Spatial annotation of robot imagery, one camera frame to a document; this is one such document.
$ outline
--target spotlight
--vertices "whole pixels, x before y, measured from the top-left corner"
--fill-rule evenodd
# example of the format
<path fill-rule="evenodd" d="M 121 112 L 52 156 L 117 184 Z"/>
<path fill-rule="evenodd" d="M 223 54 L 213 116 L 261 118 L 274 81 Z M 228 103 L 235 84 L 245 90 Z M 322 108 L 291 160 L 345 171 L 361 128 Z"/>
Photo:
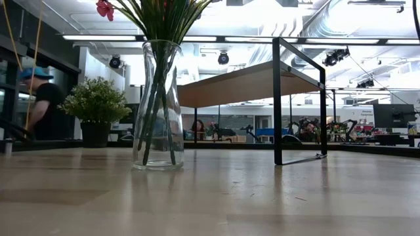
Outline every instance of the spotlight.
<path fill-rule="evenodd" d="M 404 5 L 401 5 L 400 6 L 400 9 L 398 9 L 396 12 L 397 13 L 401 13 L 401 12 L 403 12 L 404 11 Z"/>
<path fill-rule="evenodd" d="M 366 83 L 362 82 L 357 84 L 356 89 L 366 89 Z"/>
<path fill-rule="evenodd" d="M 110 67 L 114 69 L 119 69 L 123 67 L 123 63 L 120 59 L 120 55 L 113 55 L 112 59 L 110 60 Z"/>
<path fill-rule="evenodd" d="M 366 88 L 374 87 L 374 86 L 375 86 L 375 83 L 373 82 L 373 79 L 369 79 L 367 81 L 359 82 L 357 84 L 356 89 L 366 89 Z"/>
<path fill-rule="evenodd" d="M 226 65 L 229 63 L 229 56 L 227 52 L 221 52 L 219 55 L 219 59 L 217 60 L 220 65 Z"/>
<path fill-rule="evenodd" d="M 374 87 L 375 83 L 373 82 L 373 79 L 370 79 L 366 81 L 366 87 Z"/>
<path fill-rule="evenodd" d="M 337 49 L 333 52 L 327 53 L 327 58 L 322 62 L 325 66 L 335 66 L 337 62 L 344 60 L 347 56 L 350 56 L 348 47 L 346 49 Z"/>

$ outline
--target glass vase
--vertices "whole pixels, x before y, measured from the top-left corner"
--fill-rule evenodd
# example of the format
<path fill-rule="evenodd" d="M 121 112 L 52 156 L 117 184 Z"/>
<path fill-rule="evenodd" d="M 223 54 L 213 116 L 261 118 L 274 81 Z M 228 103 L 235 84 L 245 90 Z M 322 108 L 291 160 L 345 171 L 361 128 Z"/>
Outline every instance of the glass vase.
<path fill-rule="evenodd" d="M 177 92 L 179 45 L 164 40 L 143 44 L 146 84 L 138 109 L 133 166 L 140 170 L 180 168 L 184 136 Z"/>

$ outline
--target man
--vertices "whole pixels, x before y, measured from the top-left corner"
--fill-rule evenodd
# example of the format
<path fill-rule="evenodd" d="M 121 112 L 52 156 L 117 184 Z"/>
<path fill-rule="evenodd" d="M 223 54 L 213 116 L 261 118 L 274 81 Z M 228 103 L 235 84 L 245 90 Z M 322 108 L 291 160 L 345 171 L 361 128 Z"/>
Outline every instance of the man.
<path fill-rule="evenodd" d="M 20 80 L 28 90 L 31 87 L 33 68 L 24 69 Z M 65 97 L 57 85 L 49 83 L 53 76 L 41 68 L 34 68 L 32 92 L 36 95 L 35 105 L 30 113 L 28 131 L 37 140 L 63 140 L 70 137 L 70 118 L 58 108 Z"/>

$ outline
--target blue cap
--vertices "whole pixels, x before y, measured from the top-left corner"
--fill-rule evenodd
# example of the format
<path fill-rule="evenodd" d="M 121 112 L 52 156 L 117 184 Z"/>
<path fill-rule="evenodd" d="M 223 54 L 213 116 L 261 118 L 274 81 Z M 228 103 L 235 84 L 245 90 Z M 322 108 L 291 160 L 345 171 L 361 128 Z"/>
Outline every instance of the blue cap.
<path fill-rule="evenodd" d="M 26 68 L 26 69 L 23 69 L 23 70 L 19 73 L 19 79 L 23 79 L 23 80 L 26 80 L 26 79 L 31 79 L 31 77 L 32 77 L 32 69 L 33 69 L 33 68 Z M 40 79 L 52 79 L 52 78 L 54 78 L 54 76 L 52 76 L 52 75 L 49 75 L 49 74 L 45 73 L 45 72 L 42 70 L 42 68 L 39 68 L 39 67 L 35 68 L 35 73 L 34 73 L 34 76 L 36 76 L 36 77 L 38 77 L 38 78 L 40 78 Z"/>

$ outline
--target metal frame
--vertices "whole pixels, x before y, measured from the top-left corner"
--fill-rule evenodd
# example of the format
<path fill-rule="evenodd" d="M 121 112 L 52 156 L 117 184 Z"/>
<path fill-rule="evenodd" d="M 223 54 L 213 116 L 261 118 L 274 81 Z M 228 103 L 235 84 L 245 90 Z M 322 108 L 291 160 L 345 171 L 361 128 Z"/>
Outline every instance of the metal frame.
<path fill-rule="evenodd" d="M 320 71 L 320 82 L 318 86 L 320 91 L 320 109 L 321 109 L 321 155 L 308 157 L 304 159 L 285 162 L 282 153 L 282 94 L 281 94 L 281 60 L 280 46 L 285 47 L 294 55 L 300 57 L 305 62 Z M 289 165 L 294 163 L 302 163 L 305 161 L 313 161 L 327 157 L 327 106 L 326 106 L 326 71 L 325 69 L 311 60 L 307 55 L 296 49 L 282 37 L 276 37 L 272 40 L 272 56 L 273 56 L 273 108 L 274 108 L 274 163 L 276 165 Z"/>

